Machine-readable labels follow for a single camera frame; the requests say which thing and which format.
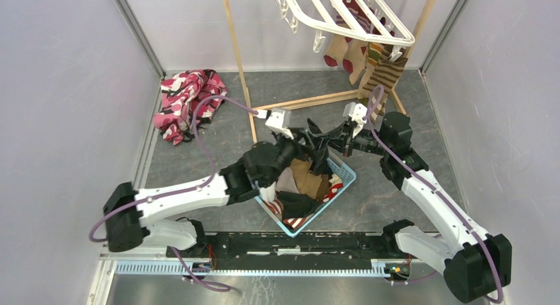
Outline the black sock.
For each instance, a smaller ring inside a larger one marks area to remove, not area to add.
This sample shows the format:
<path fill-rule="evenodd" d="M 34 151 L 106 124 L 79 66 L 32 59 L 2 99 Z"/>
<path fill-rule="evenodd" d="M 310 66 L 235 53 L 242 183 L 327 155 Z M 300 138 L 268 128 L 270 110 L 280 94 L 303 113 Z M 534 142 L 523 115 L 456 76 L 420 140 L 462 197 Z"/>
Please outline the black sock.
<path fill-rule="evenodd" d="M 277 192 L 277 199 L 283 206 L 282 219 L 307 217 L 321 206 L 319 201 L 305 194 L 288 191 Z"/>
<path fill-rule="evenodd" d="M 308 118 L 306 122 L 309 130 L 310 141 L 312 142 L 312 146 L 310 147 L 312 166 L 310 167 L 310 170 L 314 175 L 322 175 L 326 173 L 328 168 L 328 148 L 331 147 L 337 151 L 340 151 L 343 148 L 343 128 L 345 124 L 341 123 L 334 129 L 323 132 L 310 118 Z"/>

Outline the brown striped sock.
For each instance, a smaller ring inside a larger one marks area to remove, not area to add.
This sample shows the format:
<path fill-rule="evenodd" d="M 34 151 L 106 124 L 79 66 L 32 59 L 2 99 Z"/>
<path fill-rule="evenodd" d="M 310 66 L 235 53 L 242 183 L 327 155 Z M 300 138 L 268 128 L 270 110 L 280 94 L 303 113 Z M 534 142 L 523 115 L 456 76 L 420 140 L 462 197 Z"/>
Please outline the brown striped sock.
<path fill-rule="evenodd" d="M 389 59 L 380 59 L 376 67 L 370 73 L 366 72 L 363 75 L 358 93 L 358 97 L 360 99 L 369 101 L 369 96 L 376 86 L 382 85 L 384 87 L 384 92 L 381 96 L 382 99 L 374 110 L 372 120 L 375 120 L 377 115 L 384 113 L 382 111 L 384 105 L 390 93 L 395 88 L 396 83 L 400 79 L 407 62 L 407 57 L 400 57 L 395 60 L 395 62 L 392 62 Z"/>

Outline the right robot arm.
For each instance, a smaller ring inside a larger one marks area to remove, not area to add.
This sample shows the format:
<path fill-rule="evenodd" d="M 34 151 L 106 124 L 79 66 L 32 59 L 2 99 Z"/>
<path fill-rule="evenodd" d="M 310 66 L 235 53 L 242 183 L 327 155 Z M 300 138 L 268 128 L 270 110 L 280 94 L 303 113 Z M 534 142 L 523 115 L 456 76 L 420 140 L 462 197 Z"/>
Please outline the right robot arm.
<path fill-rule="evenodd" d="M 443 276 L 446 286 L 463 303 L 486 298 L 504 300 L 511 282 L 512 244 L 503 234 L 492 235 L 448 195 L 429 165 L 411 145 L 410 118 L 389 112 L 380 129 L 362 114 L 346 112 L 333 131 L 330 146 L 344 156 L 353 151 L 377 154 L 385 177 L 410 198 L 437 228 L 431 236 L 408 220 L 384 228 L 382 251 L 389 257 L 410 254 Z"/>

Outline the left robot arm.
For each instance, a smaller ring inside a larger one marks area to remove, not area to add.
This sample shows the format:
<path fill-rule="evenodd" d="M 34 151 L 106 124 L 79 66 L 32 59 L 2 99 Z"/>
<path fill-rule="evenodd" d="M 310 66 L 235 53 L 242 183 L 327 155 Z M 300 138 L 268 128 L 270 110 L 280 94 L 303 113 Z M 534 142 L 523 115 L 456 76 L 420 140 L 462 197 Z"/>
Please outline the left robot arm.
<path fill-rule="evenodd" d="M 134 189 L 120 183 L 105 205 L 103 219 L 110 252 L 126 252 L 141 245 L 171 246 L 199 257 L 207 250 L 200 222 L 178 222 L 174 215 L 243 203 L 259 197 L 273 199 L 275 185 L 296 158 L 311 155 L 302 135 L 294 139 L 275 135 L 276 142 L 256 143 L 234 164 L 205 178 L 152 189 Z"/>

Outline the wooden hanger stand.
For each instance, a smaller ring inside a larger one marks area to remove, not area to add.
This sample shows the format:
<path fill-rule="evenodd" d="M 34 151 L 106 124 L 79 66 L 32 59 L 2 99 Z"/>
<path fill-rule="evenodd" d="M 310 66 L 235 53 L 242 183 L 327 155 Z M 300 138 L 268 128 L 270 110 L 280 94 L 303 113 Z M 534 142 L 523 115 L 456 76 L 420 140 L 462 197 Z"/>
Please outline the wooden hanger stand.
<path fill-rule="evenodd" d="M 230 31 L 230 37 L 232 40 L 232 46 L 233 46 L 233 50 L 234 50 L 234 55 L 236 58 L 236 64 L 237 64 L 237 68 L 238 68 L 238 74 L 240 76 L 240 81 L 242 84 L 242 90 L 244 93 L 244 99 L 245 99 L 245 103 L 247 105 L 247 107 L 251 107 L 251 101 L 250 101 L 250 93 L 246 84 L 246 79 L 244 76 L 244 71 L 243 71 L 243 67 L 242 67 L 242 60 L 241 60 L 241 54 L 239 52 L 239 48 L 238 48 L 238 41 L 237 41 L 237 37 L 236 37 L 236 32 L 234 29 L 234 23 L 233 23 L 233 19 L 232 19 L 232 14 L 231 14 L 231 10 L 230 10 L 230 5 L 229 5 L 229 1 L 228 0 L 222 0 L 223 1 L 223 7 L 225 10 L 225 14 L 227 17 L 227 22 L 228 22 L 228 27 L 229 27 L 229 31 Z M 426 23 L 427 18 L 429 17 L 435 3 L 437 0 L 426 0 L 425 5 L 421 11 L 421 14 L 417 20 L 417 24 L 413 30 L 413 35 L 418 38 L 419 35 L 421 34 L 423 27 Z M 308 108 L 308 107 L 314 107 L 314 106 L 321 106 L 324 104 L 329 104 L 329 103 L 334 103 L 334 102 L 341 102 L 344 100 L 350 100 L 350 99 L 354 99 L 357 97 L 357 93 L 358 90 L 348 90 L 348 91 L 344 91 L 344 92 L 337 92 L 337 93 L 332 93 L 332 94 L 324 94 L 324 95 L 319 95 L 319 96 L 314 96 L 311 98 L 302 98 L 302 99 L 298 99 L 298 100 L 291 100 L 291 101 L 287 101 L 287 102 L 280 102 L 280 103 L 276 103 L 276 104 L 269 104 L 269 105 L 265 105 L 265 106 L 261 106 L 260 109 L 264 109 L 264 110 L 270 110 L 272 108 L 285 108 L 288 110 L 297 110 L 297 109 L 302 109 L 302 108 Z"/>

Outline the beige pink sock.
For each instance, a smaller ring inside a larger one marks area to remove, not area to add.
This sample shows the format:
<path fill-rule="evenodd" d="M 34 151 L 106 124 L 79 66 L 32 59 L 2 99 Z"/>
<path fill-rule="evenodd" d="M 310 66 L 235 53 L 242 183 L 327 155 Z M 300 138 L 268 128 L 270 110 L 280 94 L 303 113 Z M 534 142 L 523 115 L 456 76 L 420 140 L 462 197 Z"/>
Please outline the beige pink sock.
<path fill-rule="evenodd" d="M 275 186 L 275 191 L 276 192 L 280 192 L 280 191 L 286 191 L 289 193 L 299 193 L 299 190 L 297 188 L 294 176 L 293 176 L 293 171 L 288 167 L 286 169 L 284 169 L 284 171 L 282 171 L 281 175 L 279 176 L 277 182 L 276 182 L 276 186 Z"/>

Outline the light blue laundry basket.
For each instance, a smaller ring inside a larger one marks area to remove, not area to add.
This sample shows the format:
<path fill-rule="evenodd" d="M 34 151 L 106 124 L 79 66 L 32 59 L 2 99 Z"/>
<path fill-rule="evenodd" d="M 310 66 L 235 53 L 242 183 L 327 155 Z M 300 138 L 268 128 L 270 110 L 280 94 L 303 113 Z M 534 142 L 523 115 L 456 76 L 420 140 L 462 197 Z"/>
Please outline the light blue laundry basket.
<path fill-rule="evenodd" d="M 273 185 L 271 200 L 255 200 L 288 236 L 298 236 L 356 179 L 356 173 L 338 157 L 326 159 L 321 174 L 311 172 L 312 160 L 294 160 Z"/>

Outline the tan ribbed sock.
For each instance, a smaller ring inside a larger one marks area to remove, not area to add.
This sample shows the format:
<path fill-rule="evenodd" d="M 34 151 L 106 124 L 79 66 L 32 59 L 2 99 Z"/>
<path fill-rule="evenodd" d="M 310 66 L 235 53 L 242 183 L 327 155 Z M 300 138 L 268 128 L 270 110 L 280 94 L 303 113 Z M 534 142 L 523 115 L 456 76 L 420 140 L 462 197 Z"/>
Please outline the tan ribbed sock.
<path fill-rule="evenodd" d="M 289 168 L 292 170 L 293 178 L 299 193 L 322 202 L 330 189 L 328 175 L 314 175 L 310 170 L 311 166 L 311 160 L 303 161 L 294 159 Z"/>

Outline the red santa sock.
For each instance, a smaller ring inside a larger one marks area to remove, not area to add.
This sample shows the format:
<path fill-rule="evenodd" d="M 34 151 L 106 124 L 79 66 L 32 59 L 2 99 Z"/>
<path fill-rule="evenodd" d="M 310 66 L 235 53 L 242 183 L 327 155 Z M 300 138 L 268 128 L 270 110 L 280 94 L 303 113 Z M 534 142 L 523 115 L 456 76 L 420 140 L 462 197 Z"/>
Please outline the red santa sock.
<path fill-rule="evenodd" d="M 331 201 L 339 193 L 343 186 L 344 184 L 342 179 L 337 174 L 333 174 L 329 179 L 329 190 L 327 194 L 325 194 L 322 202 L 327 203 Z"/>

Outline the pink camouflage cloth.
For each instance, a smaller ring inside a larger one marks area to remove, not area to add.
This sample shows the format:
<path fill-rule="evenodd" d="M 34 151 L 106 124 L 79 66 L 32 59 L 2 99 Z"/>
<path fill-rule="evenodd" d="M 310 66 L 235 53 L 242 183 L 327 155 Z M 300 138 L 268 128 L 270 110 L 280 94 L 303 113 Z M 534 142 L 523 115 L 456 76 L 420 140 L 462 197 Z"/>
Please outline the pink camouflage cloth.
<path fill-rule="evenodd" d="M 208 100 L 197 109 L 208 96 L 226 96 L 228 90 L 213 69 L 182 71 L 160 83 L 161 109 L 153 116 L 153 125 L 165 141 L 178 145 L 189 143 L 194 138 L 191 122 L 197 116 L 195 126 L 211 123 L 212 117 L 223 100 Z"/>

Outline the red purple striped sock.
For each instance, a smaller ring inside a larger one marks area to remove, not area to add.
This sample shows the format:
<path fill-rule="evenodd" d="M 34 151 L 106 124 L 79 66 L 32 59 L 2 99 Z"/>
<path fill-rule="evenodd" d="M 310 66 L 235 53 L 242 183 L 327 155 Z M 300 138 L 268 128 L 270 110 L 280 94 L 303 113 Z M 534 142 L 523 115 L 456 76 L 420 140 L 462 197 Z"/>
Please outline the red purple striped sock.
<path fill-rule="evenodd" d="M 372 32 L 373 24 L 356 0 L 341 0 L 341 2 L 365 32 Z M 351 29 L 349 23 L 340 14 L 336 15 L 335 23 L 343 28 Z"/>

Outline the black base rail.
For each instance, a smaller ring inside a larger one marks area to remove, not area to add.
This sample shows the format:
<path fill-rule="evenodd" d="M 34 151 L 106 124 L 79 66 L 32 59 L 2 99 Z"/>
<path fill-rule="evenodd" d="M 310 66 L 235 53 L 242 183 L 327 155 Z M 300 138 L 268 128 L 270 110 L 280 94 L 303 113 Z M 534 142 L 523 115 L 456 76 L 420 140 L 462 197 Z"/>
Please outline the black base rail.
<path fill-rule="evenodd" d="M 294 238 L 282 232 L 207 233 L 179 254 L 211 260 L 215 270 L 268 271 L 370 269 L 372 260 L 405 263 L 411 258 L 370 232 L 303 232 Z"/>

